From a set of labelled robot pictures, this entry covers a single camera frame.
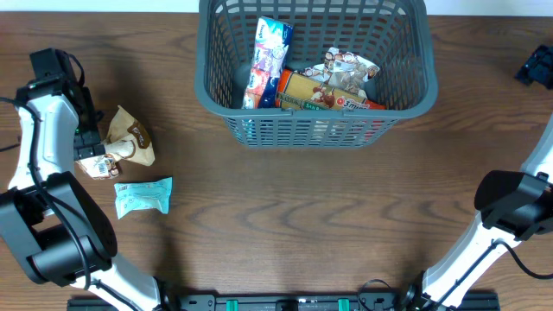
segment black device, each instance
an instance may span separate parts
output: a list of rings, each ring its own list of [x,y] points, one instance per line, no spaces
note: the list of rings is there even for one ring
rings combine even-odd
[[[553,47],[539,46],[520,68],[515,79],[527,86],[536,81],[548,90],[553,88]]]

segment wooden table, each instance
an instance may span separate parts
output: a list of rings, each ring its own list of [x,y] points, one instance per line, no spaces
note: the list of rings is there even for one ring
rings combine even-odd
[[[549,18],[431,17],[440,96],[427,115],[359,150],[254,150],[194,96],[197,15],[0,14],[0,94],[33,78],[28,54],[78,56],[106,133],[118,105],[153,136],[156,162],[122,163],[115,181],[77,178],[111,219],[119,251],[146,272],[221,294],[345,292],[381,278],[411,281],[445,255],[474,215],[474,192],[492,169],[517,170],[553,111],[553,93],[513,79]],[[0,107],[0,146],[18,117]],[[17,150],[0,154],[0,188]],[[116,181],[174,177],[169,215],[117,220]],[[517,248],[550,272],[553,235]],[[504,310],[549,310],[553,287],[503,256],[476,284]],[[0,309],[63,310],[77,289],[37,286],[0,242]]]

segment product label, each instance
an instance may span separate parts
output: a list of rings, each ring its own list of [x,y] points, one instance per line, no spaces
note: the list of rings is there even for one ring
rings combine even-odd
[[[144,126],[138,123],[137,120],[127,129],[127,132],[131,133],[137,139],[138,148],[146,149],[152,142],[149,138],[148,132],[144,129]]]

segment snack bag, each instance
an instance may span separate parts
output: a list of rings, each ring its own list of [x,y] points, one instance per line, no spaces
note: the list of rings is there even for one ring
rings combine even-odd
[[[366,98],[284,70],[276,95],[277,106],[296,110],[380,109],[385,107]]]
[[[330,48],[324,64],[307,67],[298,73],[366,98],[363,85],[374,78],[379,70],[378,66],[361,56]]]
[[[169,213],[169,198],[173,190],[173,177],[155,182],[115,184],[115,208],[118,219],[130,211],[156,209]]]
[[[292,42],[292,26],[261,17],[257,22],[255,49],[243,109],[273,108],[278,80]]]
[[[325,55],[325,70],[330,77],[327,81],[330,86],[357,94],[380,68],[359,55],[329,48]]]
[[[102,144],[105,146],[105,155],[77,161],[79,167],[93,179],[119,176],[116,163],[121,160],[150,166],[156,159],[148,132],[121,106],[113,117],[107,138]]]

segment black mounting bracket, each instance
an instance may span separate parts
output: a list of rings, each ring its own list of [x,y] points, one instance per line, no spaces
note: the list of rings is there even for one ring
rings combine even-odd
[[[17,90],[16,99],[27,103],[47,95],[65,95],[79,115],[79,127],[73,140],[73,159],[86,159],[105,153],[98,131],[97,117],[88,87],[84,86],[85,75],[81,70],[79,80],[71,65],[70,57],[64,51],[47,48],[30,56],[35,79]]]
[[[497,227],[522,241],[553,231],[553,193],[547,179],[542,173],[488,173],[474,196],[484,227]]]
[[[365,305],[374,311],[393,308],[395,291],[367,292],[359,295]],[[182,311],[367,311],[360,306],[355,294],[216,297],[188,295],[181,298]],[[497,294],[469,292],[457,311],[500,311]],[[117,311],[100,299],[67,302],[67,311]]]
[[[529,86],[536,81],[548,90],[553,88],[553,47],[544,45],[537,48],[520,68],[515,79]]]

